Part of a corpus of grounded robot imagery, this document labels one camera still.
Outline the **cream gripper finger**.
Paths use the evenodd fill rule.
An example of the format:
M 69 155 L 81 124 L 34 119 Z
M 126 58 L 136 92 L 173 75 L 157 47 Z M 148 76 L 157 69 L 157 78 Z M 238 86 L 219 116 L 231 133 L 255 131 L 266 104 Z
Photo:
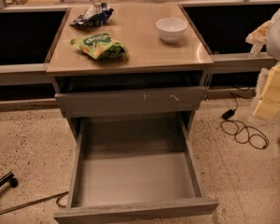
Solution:
M 262 48 L 266 44 L 266 35 L 269 24 L 269 21 L 264 22 L 260 27 L 258 27 L 246 37 L 245 42 L 252 45 L 250 50 L 250 54 L 252 56 L 259 55 Z
M 270 70 L 262 69 L 258 84 L 257 102 L 252 116 L 257 119 L 271 120 L 280 112 L 280 63 Z

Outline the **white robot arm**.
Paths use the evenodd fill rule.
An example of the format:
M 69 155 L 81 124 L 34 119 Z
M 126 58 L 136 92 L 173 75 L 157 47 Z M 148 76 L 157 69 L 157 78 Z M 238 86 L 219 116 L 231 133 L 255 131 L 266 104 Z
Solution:
M 280 8 L 269 21 L 250 33 L 245 42 L 253 46 L 266 46 L 267 54 L 277 60 L 276 65 L 268 71 L 252 112 L 252 116 L 257 119 L 273 119 L 280 111 Z

